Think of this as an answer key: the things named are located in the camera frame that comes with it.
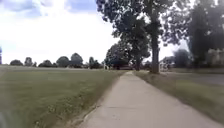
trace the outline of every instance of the white cloud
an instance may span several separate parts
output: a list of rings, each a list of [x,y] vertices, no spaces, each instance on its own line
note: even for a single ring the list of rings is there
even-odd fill
[[[111,36],[111,25],[103,22],[97,13],[63,12],[35,19],[13,20],[0,23],[4,63],[12,59],[24,61],[27,56],[38,63],[45,59],[56,61],[60,56],[70,57],[74,52],[85,61],[90,56],[102,61],[107,49],[116,43]]]

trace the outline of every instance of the lawn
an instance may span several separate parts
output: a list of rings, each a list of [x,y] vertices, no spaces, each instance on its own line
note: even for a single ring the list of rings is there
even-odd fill
[[[135,72],[137,76],[224,124],[224,86],[206,85],[186,79]]]
[[[51,128],[88,110],[124,72],[7,69],[0,78],[0,127]]]

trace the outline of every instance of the concrete path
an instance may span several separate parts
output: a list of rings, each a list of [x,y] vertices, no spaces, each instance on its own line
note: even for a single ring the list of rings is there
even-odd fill
[[[147,84],[123,75],[81,128],[223,128],[193,108]]]

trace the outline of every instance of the sidewalk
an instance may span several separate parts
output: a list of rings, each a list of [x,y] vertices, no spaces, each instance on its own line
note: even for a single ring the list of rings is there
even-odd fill
[[[131,72],[114,85],[81,128],[224,128]]]

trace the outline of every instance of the foliage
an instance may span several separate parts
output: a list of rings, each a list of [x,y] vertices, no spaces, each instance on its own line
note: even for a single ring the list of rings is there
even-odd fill
[[[193,55],[194,66],[202,66],[209,49],[224,48],[223,14],[224,3],[219,0],[198,0],[189,15],[189,48]]]
[[[57,65],[56,63],[53,63],[53,64],[52,64],[52,67],[53,67],[53,68],[57,68],[58,65]]]
[[[189,53],[185,49],[174,52],[174,63],[176,68],[186,68],[189,63]]]
[[[69,61],[68,57],[62,56],[56,61],[56,63],[59,67],[65,68],[65,67],[69,66],[70,61]]]
[[[37,62],[34,62],[32,67],[37,67]]]
[[[12,60],[10,62],[10,65],[12,65],[12,66],[23,66],[23,63],[20,60]]]
[[[43,63],[40,63],[38,67],[50,68],[53,67],[53,65],[50,60],[45,60]]]
[[[119,70],[120,67],[128,65],[129,61],[130,48],[125,43],[119,42],[107,51],[105,64]]]
[[[81,68],[83,59],[78,53],[71,56],[70,66],[73,68]]]
[[[141,57],[139,46],[142,45],[142,48],[147,49],[150,48],[148,46],[150,44],[154,73],[159,71],[159,36],[168,43],[178,43],[178,39],[184,37],[181,28],[185,26],[184,23],[180,24],[183,20],[175,17],[185,13],[177,11],[177,8],[186,9],[184,7],[187,6],[187,2],[189,0],[96,0],[98,11],[103,14],[103,20],[113,24],[113,35],[120,37],[133,48],[137,67],[140,65]],[[168,17],[161,19],[168,10],[170,13],[165,15]]]
[[[90,57],[89,58],[89,68],[90,69],[93,69],[93,65],[94,65],[94,58],[93,57]]]
[[[33,65],[32,58],[31,57],[26,57],[24,65],[25,66],[32,66]]]

